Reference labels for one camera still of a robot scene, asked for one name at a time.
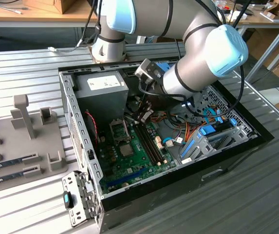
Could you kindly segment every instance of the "ram slot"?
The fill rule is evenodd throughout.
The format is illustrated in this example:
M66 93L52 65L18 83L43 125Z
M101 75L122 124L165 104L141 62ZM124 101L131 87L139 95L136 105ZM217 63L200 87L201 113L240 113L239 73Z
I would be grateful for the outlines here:
M135 127L135 132L139 137L146 154L149 156L151 163L153 165L156 165L158 162L162 162L163 158L160 155L158 149L156 148L154 142L150 138L149 134L147 133L146 128L142 125L137 125Z

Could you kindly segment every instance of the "metal workbench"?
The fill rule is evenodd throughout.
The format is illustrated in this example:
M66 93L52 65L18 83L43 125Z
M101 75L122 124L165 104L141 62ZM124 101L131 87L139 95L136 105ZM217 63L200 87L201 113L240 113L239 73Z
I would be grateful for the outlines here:
M177 55L174 43L128 45L127 51L133 60ZM16 94L28 94L29 112L50 106L58 114L69 166L66 173L0 191L0 234L97 233L93 222L71 228L60 181L77 164L63 115L57 68L90 63L84 48L70 54L47 50L0 53L0 118L10 116ZM238 95L237 74L221 81ZM249 84L242 104L274 135L266 148L228 174L108 233L279 233L279 113Z

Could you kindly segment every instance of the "wooden desk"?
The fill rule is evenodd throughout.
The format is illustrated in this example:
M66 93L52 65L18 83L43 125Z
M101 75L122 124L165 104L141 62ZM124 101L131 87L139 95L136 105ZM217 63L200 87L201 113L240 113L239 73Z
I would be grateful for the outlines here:
M11 3L8 7L23 7L22 1ZM0 27L84 27L91 6L86 0L77 0L65 14L57 14L29 7L19 10L22 15L0 8ZM96 15L93 14L89 27L94 27Z
M227 5L232 10L234 3L228 0ZM241 35L243 35L248 28L279 28L279 23L272 23L270 20L260 15L260 12L263 12L260 8L251 10L254 14L252 16L247 16L246 19L242 19L238 23L237 28Z

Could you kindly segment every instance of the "green circuit board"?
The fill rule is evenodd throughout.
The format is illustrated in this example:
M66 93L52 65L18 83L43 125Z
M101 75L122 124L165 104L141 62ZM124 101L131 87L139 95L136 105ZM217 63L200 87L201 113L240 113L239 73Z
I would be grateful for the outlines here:
M148 136L156 145L155 137L159 135L153 124L149 123L145 128ZM98 145L97 157L104 174L104 177L100 180L104 194L176 167L172 156L165 148L162 151L159 150L163 160L158 165L152 163L140 137L135 132L135 127L129 125L128 131L130 141L123 141L119 144L114 143L110 130L102 133L105 141ZM125 156L125 150L121 152L121 148L127 149L129 155Z

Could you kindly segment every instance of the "black computer chassis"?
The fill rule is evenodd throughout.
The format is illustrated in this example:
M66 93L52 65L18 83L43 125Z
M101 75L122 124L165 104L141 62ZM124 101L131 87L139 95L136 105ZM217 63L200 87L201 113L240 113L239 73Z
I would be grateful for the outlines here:
M175 62L176 58L151 60L154 62ZM71 76L73 80L72 86L75 90L77 88L75 77L90 74L93 68L100 68L98 72L102 72L119 69L120 64L129 64L130 67L134 68L134 66L138 66L141 62L126 61L90 64L63 67L59 68L58 71L64 75ZM212 86L223 96L229 105L236 101L236 98L219 81L213 83ZM258 134L257 138L101 200L103 215L98 219L100 232L115 228L127 220L141 216L166 202L204 186L236 168L241 162L251 156L253 152L264 147L274 138L242 104L239 103L235 111L255 129L255 132Z

